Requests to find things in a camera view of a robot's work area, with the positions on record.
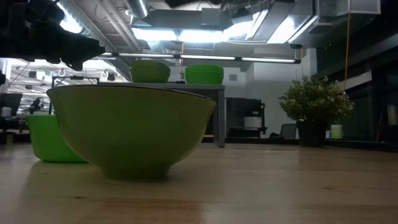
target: desk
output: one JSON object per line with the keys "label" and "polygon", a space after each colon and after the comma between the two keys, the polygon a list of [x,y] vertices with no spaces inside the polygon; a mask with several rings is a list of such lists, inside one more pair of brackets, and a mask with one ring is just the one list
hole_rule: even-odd
{"label": "desk", "polygon": [[207,96],[217,102],[213,110],[213,136],[214,143],[218,147],[225,146],[225,105],[224,105],[224,85],[192,85],[192,84],[175,84],[175,83],[109,83],[101,84],[126,85],[126,86],[148,86],[155,88],[165,88],[169,90],[187,91]]}
{"label": "desk", "polygon": [[163,182],[0,146],[2,224],[396,224],[398,154],[201,144]]}

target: black flower pot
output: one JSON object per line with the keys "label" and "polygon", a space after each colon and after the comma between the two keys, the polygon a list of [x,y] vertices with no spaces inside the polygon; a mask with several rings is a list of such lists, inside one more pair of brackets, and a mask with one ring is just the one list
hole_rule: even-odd
{"label": "black flower pot", "polygon": [[307,147],[323,147],[328,123],[326,121],[297,121],[300,145]]}

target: potted plant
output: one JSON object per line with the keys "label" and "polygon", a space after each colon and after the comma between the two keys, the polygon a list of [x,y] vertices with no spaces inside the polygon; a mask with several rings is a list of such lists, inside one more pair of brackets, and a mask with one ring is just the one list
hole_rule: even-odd
{"label": "potted plant", "polygon": [[327,77],[312,82],[306,76],[300,81],[294,80],[279,99],[287,116],[297,121],[302,146],[322,147],[327,121],[338,119],[353,109],[345,92],[328,82]]}

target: person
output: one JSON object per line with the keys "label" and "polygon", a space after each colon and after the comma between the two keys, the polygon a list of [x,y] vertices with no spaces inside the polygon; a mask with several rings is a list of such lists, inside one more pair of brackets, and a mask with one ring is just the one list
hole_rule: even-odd
{"label": "person", "polygon": [[29,107],[29,113],[33,114],[35,111],[39,111],[44,107],[43,104],[40,104],[42,99],[40,97],[36,98],[36,100],[33,101],[31,106]]}

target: table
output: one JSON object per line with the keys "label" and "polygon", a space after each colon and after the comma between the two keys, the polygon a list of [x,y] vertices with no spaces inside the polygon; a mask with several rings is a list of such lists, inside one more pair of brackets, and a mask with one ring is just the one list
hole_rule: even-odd
{"label": "table", "polygon": [[4,224],[396,224],[397,189],[386,152],[201,144],[168,181],[130,183],[0,147]]}
{"label": "table", "polygon": [[224,85],[193,85],[176,83],[111,83],[112,85],[126,86],[148,86],[165,88],[169,90],[181,90],[190,93],[207,96],[217,102],[213,110],[213,139],[218,147],[225,147],[225,105],[224,105]]}

